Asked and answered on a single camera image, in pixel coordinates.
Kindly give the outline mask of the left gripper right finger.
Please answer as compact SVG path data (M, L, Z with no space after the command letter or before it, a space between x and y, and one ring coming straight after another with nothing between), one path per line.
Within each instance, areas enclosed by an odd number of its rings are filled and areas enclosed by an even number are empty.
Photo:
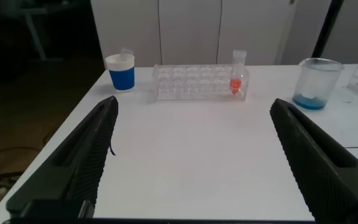
M358 159L291 103L277 98L270 115L314 219L358 223Z

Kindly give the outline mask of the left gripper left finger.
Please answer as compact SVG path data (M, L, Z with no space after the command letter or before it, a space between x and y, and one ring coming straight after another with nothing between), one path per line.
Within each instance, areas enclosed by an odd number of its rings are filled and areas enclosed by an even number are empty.
M118 116L100 101L7 201L12 218L91 218Z

